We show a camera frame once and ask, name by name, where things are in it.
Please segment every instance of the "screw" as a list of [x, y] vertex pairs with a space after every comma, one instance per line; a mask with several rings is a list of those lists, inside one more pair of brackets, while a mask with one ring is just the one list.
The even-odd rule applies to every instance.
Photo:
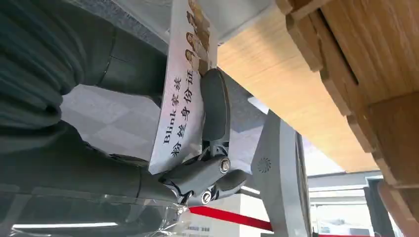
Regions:
[[229, 159], [223, 159], [221, 161], [220, 171], [221, 173], [227, 173], [227, 171], [230, 169], [230, 160]]
[[206, 205], [211, 201], [211, 193], [209, 191], [205, 191], [202, 194], [201, 202], [202, 204]]

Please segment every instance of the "plastic wrap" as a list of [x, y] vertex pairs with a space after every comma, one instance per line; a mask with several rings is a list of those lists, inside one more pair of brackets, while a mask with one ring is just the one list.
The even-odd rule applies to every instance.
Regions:
[[50, 193], [0, 191], [0, 236], [159, 237], [180, 233], [190, 224], [188, 209], [175, 203]]

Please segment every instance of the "wooden beam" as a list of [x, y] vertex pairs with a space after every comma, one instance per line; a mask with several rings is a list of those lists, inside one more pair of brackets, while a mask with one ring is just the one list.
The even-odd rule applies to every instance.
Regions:
[[218, 65], [344, 170], [377, 169], [320, 74], [308, 67], [279, 9], [220, 46]]
[[290, 15], [298, 21], [316, 11], [331, 0], [276, 0], [282, 14]]
[[317, 32], [309, 17], [294, 21], [290, 15], [286, 16], [288, 33], [297, 45], [302, 56], [313, 72], [323, 68], [322, 57], [320, 55], [319, 39]]
[[334, 0], [321, 11], [369, 103], [419, 90], [419, 1]]
[[370, 106], [382, 158], [396, 185], [419, 184], [419, 92]]

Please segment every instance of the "red stripe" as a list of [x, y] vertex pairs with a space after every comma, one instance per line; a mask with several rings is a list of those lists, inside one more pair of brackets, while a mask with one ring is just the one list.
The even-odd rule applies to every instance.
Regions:
[[252, 217], [243, 216], [243, 215], [228, 212], [228, 211], [218, 210], [218, 209], [214, 209], [207, 206], [191, 207], [189, 208], [189, 210], [191, 211], [191, 213], [194, 213], [197, 215], [208, 216], [208, 217], [215, 218], [222, 221], [229, 221], [229, 222], [242, 224], [246, 226], [252, 226], [252, 227], [267, 230], [267, 231], [272, 231], [271, 223], [267, 221], [255, 219]]
[[319, 237], [371, 237], [371, 236], [337, 236], [337, 235], [319, 235]]

